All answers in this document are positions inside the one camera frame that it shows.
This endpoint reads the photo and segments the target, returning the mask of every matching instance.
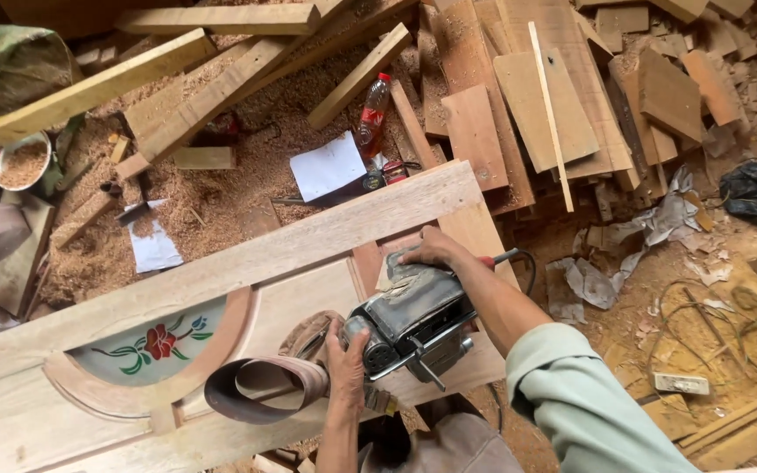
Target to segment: bottle label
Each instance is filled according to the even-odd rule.
[[[376,128],[381,126],[382,120],[384,120],[384,112],[379,112],[373,109],[364,109],[361,113],[361,122],[372,124]]]

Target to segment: person's left hand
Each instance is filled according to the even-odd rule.
[[[369,332],[361,331],[350,341],[349,349],[345,352],[337,334],[341,330],[341,321],[335,318],[331,321],[329,333],[326,335],[327,364],[329,381],[331,382],[330,408],[340,406],[344,409],[354,409],[357,414],[364,410],[364,347],[367,346]]]

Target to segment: sanding belt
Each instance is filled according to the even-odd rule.
[[[325,336],[331,321],[343,317],[335,311],[321,311],[300,322],[279,347],[278,356],[236,360],[218,368],[206,380],[206,403],[226,417],[248,424],[273,424],[302,411],[321,397],[329,395],[329,374],[325,369]],[[294,409],[280,409],[262,403],[262,397],[249,397],[239,385],[253,384],[260,371],[282,371],[292,391],[302,391],[303,401]],[[378,413],[392,414],[396,399],[390,393],[364,386],[365,406]]]

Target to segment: red flower painting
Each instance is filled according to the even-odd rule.
[[[171,356],[171,349],[176,341],[177,337],[166,331],[165,324],[161,323],[148,329],[148,333],[145,335],[145,350],[154,357],[154,360],[168,358]]]

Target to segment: light green sleeve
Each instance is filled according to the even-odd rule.
[[[551,440],[562,473],[699,471],[568,325],[547,323],[516,342],[507,392],[513,409]]]

